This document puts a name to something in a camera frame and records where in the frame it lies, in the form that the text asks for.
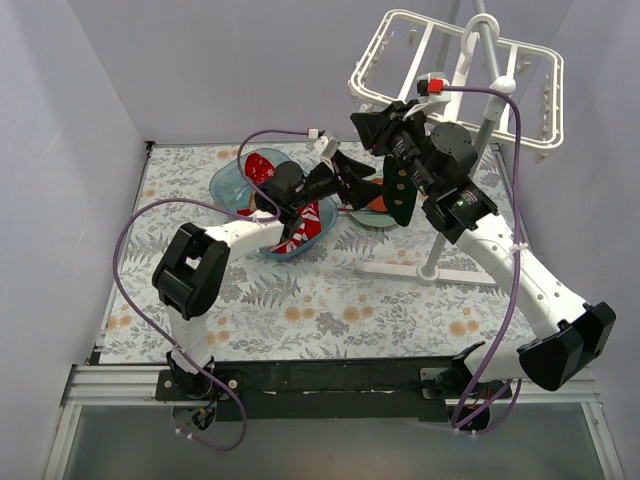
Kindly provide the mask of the dark green sock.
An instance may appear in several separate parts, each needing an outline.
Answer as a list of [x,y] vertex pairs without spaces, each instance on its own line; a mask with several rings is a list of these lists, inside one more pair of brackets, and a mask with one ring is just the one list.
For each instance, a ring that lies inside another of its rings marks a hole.
[[383,162],[383,201],[387,213],[401,227],[410,224],[417,196],[417,189],[407,170],[391,156]]

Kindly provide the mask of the red snowflake sock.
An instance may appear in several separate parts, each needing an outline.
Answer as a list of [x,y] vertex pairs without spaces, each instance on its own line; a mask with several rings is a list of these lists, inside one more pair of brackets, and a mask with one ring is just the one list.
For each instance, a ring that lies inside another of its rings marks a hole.
[[244,173],[256,186],[271,178],[275,171],[274,165],[259,153],[252,152],[245,160]]

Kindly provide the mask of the beige brown striped sock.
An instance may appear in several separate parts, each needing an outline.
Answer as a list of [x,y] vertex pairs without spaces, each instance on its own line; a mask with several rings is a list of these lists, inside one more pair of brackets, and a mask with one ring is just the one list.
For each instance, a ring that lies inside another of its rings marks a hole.
[[258,209],[256,202],[256,192],[252,192],[249,196],[249,209],[253,212]]

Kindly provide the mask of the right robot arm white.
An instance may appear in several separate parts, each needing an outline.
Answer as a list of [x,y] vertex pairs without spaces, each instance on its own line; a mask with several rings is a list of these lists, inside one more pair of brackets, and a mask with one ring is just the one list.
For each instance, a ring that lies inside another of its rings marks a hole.
[[350,120],[365,150],[384,160],[387,210],[402,226],[422,193],[431,226],[470,256],[509,295],[534,336],[523,344],[498,334],[456,355],[429,387],[475,397],[492,381],[521,378],[556,391],[603,351],[616,320],[605,302],[572,292],[520,240],[495,203],[473,182],[478,159],[470,133],[445,122],[431,131],[416,102],[394,102]]

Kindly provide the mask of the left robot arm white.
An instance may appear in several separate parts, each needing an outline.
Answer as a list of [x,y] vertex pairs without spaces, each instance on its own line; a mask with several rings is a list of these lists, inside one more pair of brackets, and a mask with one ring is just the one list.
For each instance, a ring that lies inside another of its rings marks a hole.
[[336,195],[355,210],[382,194],[371,181],[375,169],[341,151],[310,172],[293,160],[272,163],[259,153],[242,161],[240,172],[254,190],[238,220],[200,228],[183,224],[152,276],[166,305],[176,347],[167,355],[174,383],[193,400],[205,398],[213,377],[205,315],[215,303],[227,265],[255,250],[282,257],[313,244],[324,231],[319,204]]

